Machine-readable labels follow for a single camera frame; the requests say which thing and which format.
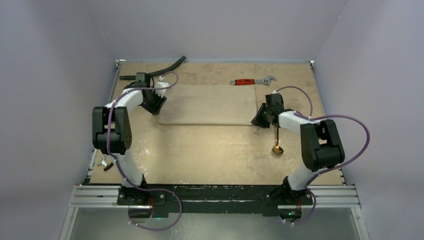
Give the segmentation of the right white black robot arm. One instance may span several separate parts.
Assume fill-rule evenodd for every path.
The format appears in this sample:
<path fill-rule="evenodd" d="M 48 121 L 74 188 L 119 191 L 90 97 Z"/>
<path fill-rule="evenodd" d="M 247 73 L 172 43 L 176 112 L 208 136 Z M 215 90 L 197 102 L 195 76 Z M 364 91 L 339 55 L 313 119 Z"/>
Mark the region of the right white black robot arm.
<path fill-rule="evenodd" d="M 288 204 L 294 203 L 306 194 L 308 185 L 318 176 L 320 170 L 329 170 L 345 160 L 345 152 L 333 120 L 313 120 L 285 108 L 279 93 L 265 96 L 251 123 L 257 127 L 273 128 L 275 155 L 283 154 L 279 144 L 280 129 L 289 130 L 300 137 L 302 163 L 282 184 L 267 194 L 270 199 L 280 198 Z"/>

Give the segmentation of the beige cloth napkin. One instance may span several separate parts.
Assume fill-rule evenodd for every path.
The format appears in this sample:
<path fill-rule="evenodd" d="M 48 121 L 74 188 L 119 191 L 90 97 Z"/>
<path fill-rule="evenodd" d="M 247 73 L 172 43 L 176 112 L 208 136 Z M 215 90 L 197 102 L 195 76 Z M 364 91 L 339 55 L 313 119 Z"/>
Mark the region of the beige cloth napkin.
<path fill-rule="evenodd" d="M 249 126 L 257 113 L 253 86 L 178 84 L 165 92 L 164 125 Z"/>

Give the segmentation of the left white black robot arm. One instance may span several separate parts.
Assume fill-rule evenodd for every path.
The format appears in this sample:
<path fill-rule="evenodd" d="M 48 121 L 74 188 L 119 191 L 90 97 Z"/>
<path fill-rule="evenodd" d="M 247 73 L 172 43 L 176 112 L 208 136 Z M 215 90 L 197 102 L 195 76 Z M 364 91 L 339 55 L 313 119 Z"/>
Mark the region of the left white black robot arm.
<path fill-rule="evenodd" d="M 145 177 L 136 171 L 132 159 L 132 130 L 130 114 L 136 107 L 142 107 L 153 116 L 160 113 L 167 98 L 165 92 L 172 84 L 161 74 L 157 81 L 150 73 L 139 72 L 132 76 L 133 82 L 124 87 L 122 93 L 105 106 L 92 110 L 92 143 L 95 149 L 110 156 L 121 175 L 122 195 L 129 195 L 138 205 L 149 199 Z"/>

